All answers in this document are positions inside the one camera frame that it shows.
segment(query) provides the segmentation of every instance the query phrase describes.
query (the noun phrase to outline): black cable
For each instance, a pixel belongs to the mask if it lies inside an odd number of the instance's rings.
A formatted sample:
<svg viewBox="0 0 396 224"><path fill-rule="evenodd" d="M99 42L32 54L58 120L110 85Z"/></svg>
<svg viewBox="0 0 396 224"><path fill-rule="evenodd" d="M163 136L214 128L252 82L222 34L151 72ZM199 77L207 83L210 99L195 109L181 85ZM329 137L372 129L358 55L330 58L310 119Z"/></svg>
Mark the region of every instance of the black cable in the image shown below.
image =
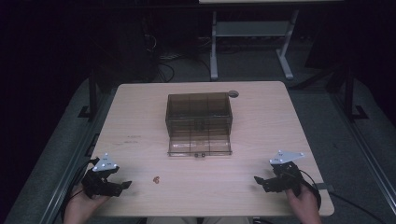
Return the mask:
<svg viewBox="0 0 396 224"><path fill-rule="evenodd" d="M84 169L84 167L86 167L90 162L93 162L93 161L94 161L94 160L85 161L84 163L82 163L82 165L80 165L80 166L77 168L77 170L76 170L76 172L75 172L75 174L74 174L74 176L73 176L73 179L72 179L72 181L70 182L70 185L69 185L68 188L67 188L64 201L63 201L63 203L62 203L62 205L61 205L61 209L59 209L59 211L58 211L58 215L59 215L59 213L62 213L62 220L64 220L64 211L65 211L65 209L66 209L67 204L70 202L70 200L71 200L73 197L75 197L75 196L77 196L78 194L80 194L84 189L82 189L80 192L74 194L74 195L71 196L71 197L68 197L68 196L71 194L73 187L77 184L78 179L79 179L79 176L80 176L82 170Z"/></svg>
<svg viewBox="0 0 396 224"><path fill-rule="evenodd" d="M210 75L210 68L209 68L209 66L208 66L203 60L198 59L198 58L192 58L192 57L180 55L179 57L176 57L176 58L174 58L174 59L167 59L167 60L163 60L163 61L166 61L167 63L170 63L170 62L173 62L173 61L183 60L183 59L194 60L194 61L197 61L197 62L203 64L203 65L205 66L207 72L208 72L209 75ZM167 64L164 64L164 63L159 63L159 64L160 64L160 65L164 65L164 66L168 66L169 68L172 69L173 75L175 74L175 70L174 70L171 66L169 66L169 65L167 65Z"/></svg>
<svg viewBox="0 0 396 224"><path fill-rule="evenodd" d="M306 186L309 190L311 190L311 192L312 192L312 193L315 195L315 197L317 198L318 210L320 209L320 207L321 207L321 196L320 196L320 193L319 193L319 190L318 190L318 189L312 187L312 185L310 185L308 182L306 182L306 180L304 180L303 178L299 178L299 177L297 177L297 176L295 176L295 175L289 174L289 173L284 172L284 171L282 171L282 174L285 174L285 175L288 175L288 176L293 177L294 179L298 180L300 184Z"/></svg>
<svg viewBox="0 0 396 224"><path fill-rule="evenodd" d="M309 174L307 174L305 171L302 171L302 170L300 170L300 172L305 174L305 175L307 175L311 179L312 184L314 185L315 189L319 190L318 186L317 186L317 183L315 183L314 179Z"/></svg>
<svg viewBox="0 0 396 224"><path fill-rule="evenodd" d="M147 218L146 217L141 217L137 220L136 224L146 224L147 223Z"/></svg>
<svg viewBox="0 0 396 224"><path fill-rule="evenodd" d="M77 195L79 195L82 191L84 191L84 189L80 190L79 192L73 194L73 196L71 196L70 198L68 198L68 201L72 200L72 198L76 197Z"/></svg>
<svg viewBox="0 0 396 224"><path fill-rule="evenodd" d="M230 44L228 44L228 46L219 44L217 47L218 47L218 49L216 49L216 53L218 53L218 54L235 54L235 53L239 53L240 51L242 51L242 47L240 44L230 43Z"/></svg>
<svg viewBox="0 0 396 224"><path fill-rule="evenodd" d="M261 223L274 224L274 223L272 223L270 221L267 221L265 219L262 219L260 217L259 218L253 218L253 224L261 224Z"/></svg>
<svg viewBox="0 0 396 224"><path fill-rule="evenodd" d="M160 76L160 79L166 83L170 82L175 76L175 69L172 66L164 63L159 63L158 65L168 67L172 71L172 76L169 79L166 79L165 73L160 69L160 67L158 67L158 75Z"/></svg>
<svg viewBox="0 0 396 224"><path fill-rule="evenodd" d="M312 181L312 183L314 184L315 188L318 189L317 184L315 183L315 181L312 179L312 177L311 177L309 174L307 174L305 171L302 171L302 170L300 170L300 172L302 172L302 173L304 173L305 175L307 175L307 176L311 179L311 181ZM385 223L381 218L377 217L376 215L374 215L373 213L371 213L371 212L369 212L368 210L364 209L363 207L361 207L361 206L359 206L359 205L357 205L357 204L355 204L355 203L349 201L348 199L345 199L345 198L343 198L343 197L341 197L341 196L339 196L339 195L337 195L337 194L334 194L334 193L332 193L332 192L329 192L329 194L332 195L332 196L334 196L334 197L336 197L336 198L338 198L338 199L340 199L340 200L342 200L342 201L344 201L345 203L349 203L349 204L351 204L351 205L353 205L353 206L359 208L361 211L363 211L363 212L365 212L366 214L368 214L369 216L373 217L374 219L376 219L376 220L379 221L380 223Z"/></svg>
<svg viewBox="0 0 396 224"><path fill-rule="evenodd" d="M359 205L357 205L357 204L351 202L350 200L348 200L348 199L346 199L346 198L343 198L343 197L341 197L341 196L339 196L339 195L337 195L337 194L334 194L334 193L332 193L332 192L329 192L329 194L332 195L332 196L335 197L335 198L340 199L341 201L344 201L345 203L349 203L349 204L355 206L356 208L359 208L361 211L365 212L367 215L369 215L370 217L374 218L374 219L377 220L379 223L385 224L385 222L384 222L381 218L377 217L376 215L374 215L373 213L371 213L371 212L369 212L368 210L364 209L363 207L361 207L361 206L359 206Z"/></svg>

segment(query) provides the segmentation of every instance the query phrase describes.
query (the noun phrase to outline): wire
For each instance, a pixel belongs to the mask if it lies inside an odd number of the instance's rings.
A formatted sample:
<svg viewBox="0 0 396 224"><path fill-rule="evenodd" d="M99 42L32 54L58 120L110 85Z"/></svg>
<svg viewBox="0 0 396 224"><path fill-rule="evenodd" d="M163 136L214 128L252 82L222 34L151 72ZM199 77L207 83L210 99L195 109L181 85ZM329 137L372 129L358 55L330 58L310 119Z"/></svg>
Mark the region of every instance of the wire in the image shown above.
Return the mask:
<svg viewBox="0 0 396 224"><path fill-rule="evenodd" d="M219 54L235 54L242 51L242 46L240 44L234 43L230 43L228 44L228 46L219 44L217 51L219 52Z"/></svg>
<svg viewBox="0 0 396 224"><path fill-rule="evenodd" d="M154 40L154 45L151 47L151 49L147 49L150 52L153 52L155 47L157 47L157 38L155 38L154 35L145 35L145 37L151 37Z"/></svg>
<svg viewBox="0 0 396 224"><path fill-rule="evenodd" d="M174 60L177 58L183 57L183 54L172 54L172 55L166 55L166 56L160 56L161 60Z"/></svg>
<svg viewBox="0 0 396 224"><path fill-rule="evenodd" d="M146 217L141 217L137 220L136 224L146 224L147 223L147 218Z"/></svg>
<svg viewBox="0 0 396 224"><path fill-rule="evenodd" d="M311 190L311 192L312 192L312 193L315 195L315 197L317 198L318 209L320 209L320 207L321 207L321 196L320 196L320 193L319 193L319 190L318 190L318 189L315 189L314 187L312 187L312 185L310 185L308 182L306 182L303 178L299 178L299 177L297 177L297 176L295 176L295 175L289 174L289 173L284 172L284 171L282 171L282 174L289 175L289 176L293 177L294 179L298 180L298 181L300 182L300 184L306 186L309 190Z"/></svg>
<svg viewBox="0 0 396 224"><path fill-rule="evenodd" d="M163 81L165 83L170 82L175 76L175 69L172 66L170 66L168 64L164 64L164 63L159 63L158 65L168 67L172 71L172 76L169 79L166 79L165 73L161 70L160 67L158 67L158 75L159 75L161 81Z"/></svg>
<svg viewBox="0 0 396 224"><path fill-rule="evenodd" d="M300 172L304 173L305 175L307 175L311 179L312 183L314 184L315 189L319 190L318 186L317 186L317 183L315 183L314 179L309 174L307 174L305 171L302 171L302 170L300 170Z"/></svg>
<svg viewBox="0 0 396 224"><path fill-rule="evenodd" d="M167 62L167 63L170 63L170 62L172 62L172 61L182 60L182 59L194 60L194 61L196 61L196 62L199 62L199 63L203 64L203 65L205 66L207 72L208 72L209 75L210 75L210 68L209 68L209 66L208 66L203 60L198 59L198 58L187 57L187 56L183 56L183 55L180 54L179 56L175 56L175 57L172 58L172 59L166 60L166 62ZM159 65L164 65L164 66L167 66L167 67L169 67L170 69L172 69L172 72L173 72L172 77L171 77L169 80L165 81L165 82L169 82L169 81L174 77L175 70L174 70L171 66L169 66L169 65L167 65L167 64L164 64L164 63L159 63ZM159 74L160 74L160 77L163 75L163 72L162 72L160 69L159 69Z"/></svg>
<svg viewBox="0 0 396 224"><path fill-rule="evenodd" d="M356 208L359 208L361 211L365 212L367 215L369 215L370 217L374 218L374 219L377 220L379 223L383 223L383 224L386 223L386 222L384 222L381 218L377 217L376 215L374 215L373 213L371 213L371 212L369 212L368 210L364 209L363 207L361 207L361 206L359 206L359 205L357 205L357 204L351 202L350 200L348 200L348 199L346 199L346 198L343 198L343 197L341 197L341 196L339 196L339 195L337 195L337 194L334 194L334 193L332 193L332 192L329 192L329 194L332 195L332 196L335 197L335 198L340 199L341 201L344 201L345 203L349 203L349 204L355 206Z"/></svg>
<svg viewBox="0 0 396 224"><path fill-rule="evenodd" d="M78 167L78 169L75 172L75 175L73 176L73 179L72 179L72 182L71 182L71 187L69 187L70 191L73 188L73 186L77 184L78 179L79 179L79 175L81 174L82 169L84 169L84 167L86 167L88 164L90 164L90 162L93 162L93 160L84 161L84 163L82 163L82 165L80 165Z"/></svg>
<svg viewBox="0 0 396 224"><path fill-rule="evenodd" d="M270 221L267 221L265 219L262 219L260 217L259 218L253 218L253 224L261 224L261 223L274 224L274 223L272 223Z"/></svg>
<svg viewBox="0 0 396 224"><path fill-rule="evenodd" d="M304 173L305 175L307 175L307 176L311 179L311 181L313 182L315 188L318 190L318 186L317 186L317 184L315 183L315 181L312 179L312 177L311 177L309 174L307 174L305 171L300 170L300 172L302 172L302 173ZM361 211L363 211L363 212L365 212L366 214L368 214L369 216L373 217L374 219L376 219L376 220L379 221L380 223L385 223L381 218L377 217L376 215L374 215L373 213L371 213L371 212L369 212L368 210L364 209L363 207L361 207L361 206L359 206L359 205L357 205L357 204L355 204L355 203L349 201L348 199L345 199L345 198L343 198L343 197L341 197L341 196L339 196L339 195L337 195L337 194L334 194L334 193L332 193L332 192L329 192L329 194L332 195L332 196L334 196L334 197L336 197L336 198L338 198L338 199L340 199L340 200L342 200L342 201L344 201L344 202L346 202L346 203L350 203L351 205L353 205L353 206L359 208Z"/></svg>
<svg viewBox="0 0 396 224"><path fill-rule="evenodd" d="M199 45L198 48L205 47L206 45L208 45L212 42L212 38L210 38L210 37L205 37L205 39L206 39L206 42L204 44Z"/></svg>
<svg viewBox="0 0 396 224"><path fill-rule="evenodd" d="M82 191L84 191L84 189L80 190L79 192L73 194L73 196L71 196L68 201L72 200L72 198L76 197L78 194L80 194Z"/></svg>

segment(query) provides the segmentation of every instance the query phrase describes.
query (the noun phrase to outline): gray carpet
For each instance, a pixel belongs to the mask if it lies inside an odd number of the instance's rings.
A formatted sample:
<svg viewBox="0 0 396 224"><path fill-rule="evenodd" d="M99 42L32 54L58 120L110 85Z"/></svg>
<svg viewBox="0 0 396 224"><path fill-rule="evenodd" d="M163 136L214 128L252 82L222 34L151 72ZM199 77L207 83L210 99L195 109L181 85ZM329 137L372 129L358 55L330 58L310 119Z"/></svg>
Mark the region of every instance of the gray carpet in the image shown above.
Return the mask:
<svg viewBox="0 0 396 224"><path fill-rule="evenodd" d="M250 49L235 54L220 54L218 81L280 80L287 86L300 83L312 77L318 70L304 68L304 62L310 49L309 43L295 42L290 45L287 55L294 80L286 80L282 75L275 54L276 45L263 49ZM182 59L167 63L175 69L172 82L209 81L208 54L200 55L201 61ZM171 71L161 67L170 77ZM327 79L324 78L304 91L290 91L290 98L304 128L319 170L334 193L366 208L386 223L396 223L396 216L375 179L373 178L361 149L337 109L332 95L324 90ZM106 118L115 92L101 94L99 114L93 122L77 118L79 110L89 103L88 82L81 84L75 96L60 120L58 128L49 140L45 151L37 162L31 178L26 182L19 199L10 212L7 223L39 223L52 196L62 194L64 186L58 186L64 176L64 168L70 158L77 153L76 166L82 164L85 151L76 152L76 148L88 148L92 137L99 133ZM357 120L361 130L376 158L389 177L396 184L396 130L375 104L371 93L358 81L355 89L355 104L361 105L369 119ZM362 211L332 197L335 213L324 217L323 223L378 223ZM273 223L299 223L294 217L270 217ZM93 217L90 223L136 223L137 218Z"/></svg>

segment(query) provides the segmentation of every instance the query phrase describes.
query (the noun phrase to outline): dark background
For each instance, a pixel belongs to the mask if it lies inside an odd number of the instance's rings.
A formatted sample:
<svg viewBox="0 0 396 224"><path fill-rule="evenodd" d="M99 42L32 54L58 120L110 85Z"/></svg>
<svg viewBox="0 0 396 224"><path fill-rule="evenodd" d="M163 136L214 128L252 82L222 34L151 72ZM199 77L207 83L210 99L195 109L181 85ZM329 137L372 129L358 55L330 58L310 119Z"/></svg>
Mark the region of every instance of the dark background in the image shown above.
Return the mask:
<svg viewBox="0 0 396 224"><path fill-rule="evenodd" d="M137 3L145 5L147 1ZM368 86L393 124L395 9L391 0L347 1L320 15L310 14L313 11L308 8L302 11L295 31L316 39L307 65L327 68L334 63L351 63L356 77ZM156 76L155 58L147 54L141 26L145 13L96 17L77 13L76 4L68 1L1 2L1 142L6 164L1 173L0 222L18 197L73 93L91 71L98 75L101 91L122 82L150 82ZM312 23L317 18L320 26ZM208 24L202 21L211 20L207 12L158 12L153 19L148 24L161 25L162 29L153 32L167 44L191 41L191 37L205 34Z"/></svg>

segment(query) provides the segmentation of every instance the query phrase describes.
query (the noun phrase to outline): wooden tabletop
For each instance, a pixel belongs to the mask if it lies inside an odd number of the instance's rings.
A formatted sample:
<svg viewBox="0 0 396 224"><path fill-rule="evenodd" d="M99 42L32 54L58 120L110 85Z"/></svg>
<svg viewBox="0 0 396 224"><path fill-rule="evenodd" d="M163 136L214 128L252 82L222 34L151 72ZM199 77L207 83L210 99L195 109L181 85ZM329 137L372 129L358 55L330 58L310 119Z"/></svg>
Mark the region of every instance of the wooden tabletop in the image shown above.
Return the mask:
<svg viewBox="0 0 396 224"><path fill-rule="evenodd" d="M238 91L231 156L169 157L168 94ZM202 82L119 86L92 157L105 153L120 167L109 181L132 180L97 215L116 217L272 217L292 214L285 193L266 193L253 176L275 177L279 150L303 152L294 163L317 183L322 177L282 82ZM158 176L159 183L153 179ZM321 190L320 214L334 208Z"/></svg>

